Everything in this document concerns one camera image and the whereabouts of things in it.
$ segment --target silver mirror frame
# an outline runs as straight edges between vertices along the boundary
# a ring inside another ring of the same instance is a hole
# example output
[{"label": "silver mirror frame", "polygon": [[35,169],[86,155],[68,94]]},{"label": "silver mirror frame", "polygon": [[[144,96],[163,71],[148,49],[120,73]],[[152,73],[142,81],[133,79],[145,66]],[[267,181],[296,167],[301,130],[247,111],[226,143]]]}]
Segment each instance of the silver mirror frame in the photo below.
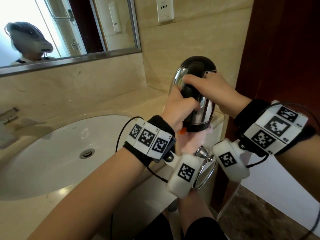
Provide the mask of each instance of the silver mirror frame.
[{"label": "silver mirror frame", "polygon": [[128,6],[129,6],[129,13],[130,13],[135,47],[90,53],[90,54],[81,55],[81,56],[64,57],[64,58],[59,58],[51,61],[43,61],[40,63],[21,64],[21,65],[15,65],[15,66],[3,66],[3,67],[0,67],[0,77],[141,52],[134,0],[128,0]]}]

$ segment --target forearm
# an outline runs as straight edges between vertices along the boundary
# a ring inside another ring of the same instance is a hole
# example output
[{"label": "forearm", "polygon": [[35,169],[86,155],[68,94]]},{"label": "forearm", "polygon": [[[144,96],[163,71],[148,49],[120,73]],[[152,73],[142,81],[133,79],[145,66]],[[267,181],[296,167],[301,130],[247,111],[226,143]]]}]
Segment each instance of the forearm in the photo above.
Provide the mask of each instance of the forearm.
[{"label": "forearm", "polygon": [[145,166],[122,148],[79,183],[29,236],[79,240],[92,237],[106,216],[130,191]]},{"label": "forearm", "polygon": [[320,137],[315,135],[309,140],[301,141],[276,158],[320,202]]}]

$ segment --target hand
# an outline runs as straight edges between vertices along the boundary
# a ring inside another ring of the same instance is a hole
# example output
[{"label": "hand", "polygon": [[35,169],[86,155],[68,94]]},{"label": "hand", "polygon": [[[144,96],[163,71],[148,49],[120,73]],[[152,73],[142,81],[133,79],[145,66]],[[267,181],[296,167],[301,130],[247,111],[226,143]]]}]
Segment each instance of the hand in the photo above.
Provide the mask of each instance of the hand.
[{"label": "hand", "polygon": [[194,154],[205,143],[206,135],[212,132],[211,125],[200,132],[186,132],[183,135],[176,134],[177,155],[183,153]]},{"label": "hand", "polygon": [[200,104],[193,97],[183,98],[178,87],[172,87],[161,117],[178,132],[182,129],[182,122],[193,110],[198,110]]},{"label": "hand", "polygon": [[205,79],[185,75],[183,81],[194,86],[203,96],[217,104],[223,113],[233,118],[251,102],[251,99],[242,96],[232,88],[221,73],[208,73]]}]

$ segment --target person's right hand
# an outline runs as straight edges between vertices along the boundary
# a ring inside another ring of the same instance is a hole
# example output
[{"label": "person's right hand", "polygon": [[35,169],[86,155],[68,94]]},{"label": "person's right hand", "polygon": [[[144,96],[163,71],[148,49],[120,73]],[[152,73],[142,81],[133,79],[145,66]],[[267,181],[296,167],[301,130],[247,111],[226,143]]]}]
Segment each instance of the person's right hand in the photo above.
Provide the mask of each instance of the person's right hand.
[{"label": "person's right hand", "polygon": [[185,75],[183,81],[194,86],[203,96],[217,104],[220,110],[235,118],[251,99],[242,96],[232,88],[221,73],[208,73],[204,78]]}]

